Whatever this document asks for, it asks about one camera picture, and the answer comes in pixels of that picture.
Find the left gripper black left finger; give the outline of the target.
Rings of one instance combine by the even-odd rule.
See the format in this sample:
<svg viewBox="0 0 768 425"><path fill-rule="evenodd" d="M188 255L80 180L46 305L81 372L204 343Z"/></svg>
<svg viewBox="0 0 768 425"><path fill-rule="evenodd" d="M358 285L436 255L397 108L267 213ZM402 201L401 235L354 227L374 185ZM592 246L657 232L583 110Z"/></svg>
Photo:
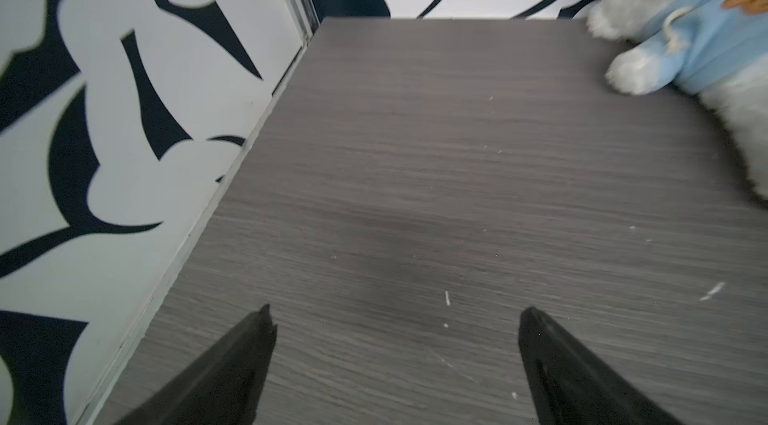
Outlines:
<svg viewBox="0 0 768 425"><path fill-rule="evenodd" d="M238 322L121 424L252 424L277 340L270 306Z"/></svg>

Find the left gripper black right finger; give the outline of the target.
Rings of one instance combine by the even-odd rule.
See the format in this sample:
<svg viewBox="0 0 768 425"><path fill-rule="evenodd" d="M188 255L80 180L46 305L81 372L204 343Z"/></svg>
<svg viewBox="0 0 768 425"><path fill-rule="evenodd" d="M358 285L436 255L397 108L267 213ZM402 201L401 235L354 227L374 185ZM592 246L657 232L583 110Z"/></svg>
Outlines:
<svg viewBox="0 0 768 425"><path fill-rule="evenodd" d="M681 424L536 307L520 315L518 347L541 424Z"/></svg>

